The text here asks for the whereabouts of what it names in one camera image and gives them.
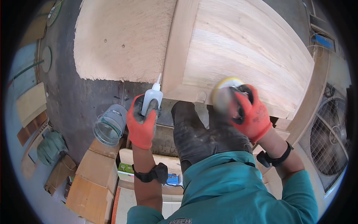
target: teal jacket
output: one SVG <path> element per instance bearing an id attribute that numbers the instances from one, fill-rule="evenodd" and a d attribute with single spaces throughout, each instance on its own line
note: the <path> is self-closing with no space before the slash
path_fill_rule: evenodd
<path id="1" fill-rule="evenodd" d="M 212 155 L 184 173 L 181 207 L 168 219 L 155 209 L 134 206 L 127 223 L 316 223 L 318 207 L 307 171 L 285 184 L 282 200 L 275 199 L 262 182 L 261 172 L 244 151 Z"/>

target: white plastic squeeze bottle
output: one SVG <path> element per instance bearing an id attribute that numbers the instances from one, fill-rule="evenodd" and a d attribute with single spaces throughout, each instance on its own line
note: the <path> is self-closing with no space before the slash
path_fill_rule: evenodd
<path id="1" fill-rule="evenodd" d="M 153 84 L 152 89 L 145 91 L 143 107 L 142 107 L 142 115 L 143 116 L 145 116 L 145 113 L 147 112 L 149 103 L 152 99 L 157 99 L 158 108 L 160 107 L 161 100 L 163 99 L 163 93 L 160 91 L 160 84 L 159 84 L 160 77 L 161 77 L 161 73 L 159 74 L 159 78 L 158 78 L 157 82 Z"/>

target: black pants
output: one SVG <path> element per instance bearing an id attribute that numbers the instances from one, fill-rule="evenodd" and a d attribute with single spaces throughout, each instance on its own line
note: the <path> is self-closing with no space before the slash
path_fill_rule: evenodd
<path id="1" fill-rule="evenodd" d="M 246 151 L 252 154 L 248 137 L 207 105 L 209 129 L 200 121 L 194 104 L 179 101 L 171 109 L 174 144 L 184 173 L 191 165 L 217 153 Z"/>

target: hand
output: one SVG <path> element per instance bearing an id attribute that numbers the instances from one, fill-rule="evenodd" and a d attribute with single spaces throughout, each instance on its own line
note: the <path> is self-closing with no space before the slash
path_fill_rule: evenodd
<path id="1" fill-rule="evenodd" d="M 159 116 L 159 108 L 158 101 L 152 99 L 148 105 L 145 116 L 142 116 L 143 100 L 144 94 L 134 98 L 131 108 L 127 113 L 127 127 L 129 130 L 129 139 L 134 145 L 142 149 L 150 149 L 152 147 L 156 121 Z"/>
<path id="2" fill-rule="evenodd" d="M 237 98 L 237 112 L 241 118 L 231 118 L 231 123 L 250 141 L 256 143 L 272 127 L 267 108 L 252 85 L 239 86 L 234 94 Z"/>

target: wristwatch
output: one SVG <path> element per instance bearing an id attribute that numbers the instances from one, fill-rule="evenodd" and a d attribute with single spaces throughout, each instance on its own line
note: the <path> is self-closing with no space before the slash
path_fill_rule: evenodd
<path id="1" fill-rule="evenodd" d="M 284 162 L 287 157 L 289 156 L 291 150 L 293 150 L 293 147 L 290 143 L 287 142 L 287 149 L 284 152 L 284 154 L 277 159 L 272 159 L 267 152 L 263 152 L 261 151 L 258 155 L 257 155 L 257 161 L 259 161 L 262 165 L 264 165 L 265 167 L 269 168 L 271 167 L 270 163 L 272 164 L 272 166 L 276 167 L 279 166 L 282 162 Z"/>
<path id="2" fill-rule="evenodd" d="M 154 179 L 158 179 L 161 184 L 166 184 L 168 179 L 168 167 L 164 163 L 155 165 L 148 173 L 137 173 L 132 165 L 134 175 L 144 183 L 149 183 Z"/>

